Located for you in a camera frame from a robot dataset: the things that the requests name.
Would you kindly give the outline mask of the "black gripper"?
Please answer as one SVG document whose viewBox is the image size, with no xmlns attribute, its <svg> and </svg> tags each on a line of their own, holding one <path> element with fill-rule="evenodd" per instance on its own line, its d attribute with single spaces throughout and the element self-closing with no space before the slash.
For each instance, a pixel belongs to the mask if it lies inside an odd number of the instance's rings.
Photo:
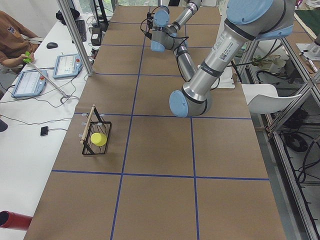
<svg viewBox="0 0 320 240">
<path fill-rule="evenodd" d="M 151 12 L 148 12 L 146 15 L 147 30 L 145 32 L 145 36 L 150 40 L 152 39 L 151 30 L 153 29 L 153 20 L 154 20 L 154 14 Z"/>
</svg>

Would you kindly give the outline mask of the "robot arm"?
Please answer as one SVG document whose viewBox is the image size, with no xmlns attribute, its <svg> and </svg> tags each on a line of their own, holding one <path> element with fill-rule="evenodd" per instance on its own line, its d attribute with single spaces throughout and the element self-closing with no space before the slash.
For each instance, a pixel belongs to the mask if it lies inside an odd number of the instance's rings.
<svg viewBox="0 0 320 240">
<path fill-rule="evenodd" d="M 173 91 L 169 97 L 170 110 L 177 117 L 200 116 L 211 108 L 212 85 L 246 42 L 280 39 L 293 30 L 293 0 L 230 0 L 223 32 L 216 38 L 208 56 L 196 67 L 186 41 L 177 33 L 201 4 L 200 0 L 190 0 L 172 23 L 169 22 L 169 8 L 163 5 L 148 13 L 146 18 L 152 31 L 145 33 L 151 40 L 151 50 L 172 50 L 186 79 L 181 89 Z"/>
<path fill-rule="evenodd" d="M 160 40 L 165 36 L 176 37 L 179 30 L 188 20 L 199 10 L 202 5 L 201 0 L 189 0 L 180 15 L 170 23 L 170 10 L 166 6 L 161 6 L 155 11 L 152 21 L 152 40 Z"/>
</svg>

